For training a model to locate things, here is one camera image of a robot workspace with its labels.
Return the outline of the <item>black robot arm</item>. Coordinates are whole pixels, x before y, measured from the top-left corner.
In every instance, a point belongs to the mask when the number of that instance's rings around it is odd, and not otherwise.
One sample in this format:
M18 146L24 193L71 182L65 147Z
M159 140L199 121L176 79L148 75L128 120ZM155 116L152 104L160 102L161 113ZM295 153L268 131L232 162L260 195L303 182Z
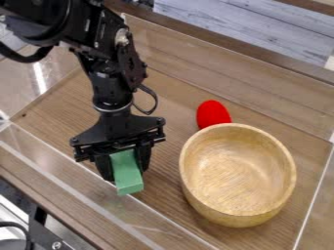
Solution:
M103 179L116 179L113 157L133 153L143 172L151 149L164 140L165 120L151 110L132 111L135 92L153 91L143 85L147 64L140 60L133 35L123 18L103 0L0 0L1 22L25 43L37 48L29 56L0 42L0 56L18 63L42 60L53 47L64 46L76 56L92 86L96 123L69 140L75 159L95 163Z

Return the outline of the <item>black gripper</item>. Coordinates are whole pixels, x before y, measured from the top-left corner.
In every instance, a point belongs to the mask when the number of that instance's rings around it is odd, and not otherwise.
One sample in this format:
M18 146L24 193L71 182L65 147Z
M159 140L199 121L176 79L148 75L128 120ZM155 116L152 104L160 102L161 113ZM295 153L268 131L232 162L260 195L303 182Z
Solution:
M113 153L135 148L139 168L144 172L149 165L151 147L165 140L164 125L165 119L161 117L103 114L92 127L69 140L76 161L93 160L99 152ZM113 182L109 156L96 155L95 166L103 180Z

